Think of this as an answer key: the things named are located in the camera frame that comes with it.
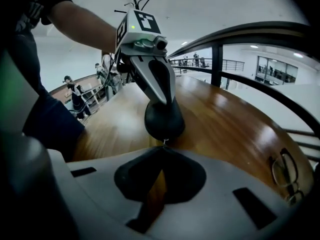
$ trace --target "wire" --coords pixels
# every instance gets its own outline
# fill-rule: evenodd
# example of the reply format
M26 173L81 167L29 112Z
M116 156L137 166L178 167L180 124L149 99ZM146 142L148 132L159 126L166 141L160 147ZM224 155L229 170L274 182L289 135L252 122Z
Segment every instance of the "wire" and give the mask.
M111 66L112 66L113 63L114 63L114 61L113 61L112 56L111 56L111 54L110 54L110 65L109 65L108 75L106 76L106 78L105 78L102 86L100 87L100 89L97 90L95 94L92 94L92 95L86 100L86 102L82 105L82 107L81 107L79 110L69 109L70 112L75 112L76 114L82 113L82 112L85 110L86 104L89 102L89 100L90 100L91 98L93 98L93 96L95 96L98 92L100 92L100 91L102 90L102 88L104 88L104 87L107 85L107 82L108 82L108 79L109 79L109 76L110 76Z
M143 11L143 9L145 8L145 6L146 6L146 4L149 2L149 0L147 0L146 2L145 2L145 4L142 6L142 8L141 8L141 11Z
M123 13L123 14L126 14L127 12L126 11L123 11L123 10L114 10L115 13Z
M127 6L127 5L133 5L133 7L135 7L135 5L134 5L133 2L128 2L128 3L126 3L124 6Z

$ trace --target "railing post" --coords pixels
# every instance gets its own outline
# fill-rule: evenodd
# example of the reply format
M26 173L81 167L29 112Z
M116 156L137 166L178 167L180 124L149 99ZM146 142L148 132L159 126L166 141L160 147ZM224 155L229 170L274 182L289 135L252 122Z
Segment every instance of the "railing post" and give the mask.
M216 44L212 46L212 72L211 72L211 84L220 87L221 76L219 71L222 70L223 62L223 46Z

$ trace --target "ceiling light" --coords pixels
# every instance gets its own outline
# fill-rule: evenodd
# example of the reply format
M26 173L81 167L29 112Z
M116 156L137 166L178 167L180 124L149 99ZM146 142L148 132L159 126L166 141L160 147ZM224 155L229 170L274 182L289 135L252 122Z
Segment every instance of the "ceiling light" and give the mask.
M293 55L298 57L298 58L303 58L303 56L300 53L297 53L297 52L295 52Z

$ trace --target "eyeglasses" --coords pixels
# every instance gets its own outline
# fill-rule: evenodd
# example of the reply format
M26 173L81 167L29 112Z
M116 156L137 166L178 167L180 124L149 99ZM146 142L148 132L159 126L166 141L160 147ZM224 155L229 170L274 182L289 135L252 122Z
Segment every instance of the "eyeglasses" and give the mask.
M279 187L287 188L289 196L286 197L286 201L290 205L294 205L305 197L297 182L297 164L286 148L280 151L280 155L272 162L272 177Z

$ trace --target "person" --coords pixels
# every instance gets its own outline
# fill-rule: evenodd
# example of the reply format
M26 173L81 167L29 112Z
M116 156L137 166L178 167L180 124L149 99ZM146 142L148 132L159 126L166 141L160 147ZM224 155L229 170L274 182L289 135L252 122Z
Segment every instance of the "person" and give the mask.
M84 93L84 91L82 90L81 85L75 84L71 77L66 75L64 77L64 82L66 83L66 87L68 88L68 91L66 92L66 94L64 95L66 98L71 96L72 99L72 104L74 107L74 110L76 111L81 111L82 109L84 109L84 112L86 113L87 116L91 116L90 110L89 108L85 105L84 100L82 99L81 94ZM79 113L76 114L78 119L84 119L84 112L81 111Z
M199 67L199 55L195 52L194 55L195 66Z
M200 58L200 62L201 62L201 67L205 68L206 67L206 63L205 63L205 58L204 57Z
M10 4L10 0L1 2ZM42 85L37 46L31 30L39 21L44 25L53 24L73 41L114 53L116 29L72 0L14 0L14 6L6 9L2 16L6 23L1 26L1 32L5 33L1 41L39 95L23 132L38 139L47 149L60 151L64 159L70 161L85 127Z
M103 84L110 70L109 80L106 84L111 86L113 95L116 95L116 93L123 88L123 81L117 68L114 66L114 61L110 54L103 55L101 64L102 66L100 66L99 63L95 64L97 78L100 79L101 83Z
M184 66L186 67L188 65L188 56L185 55L183 58L185 59Z

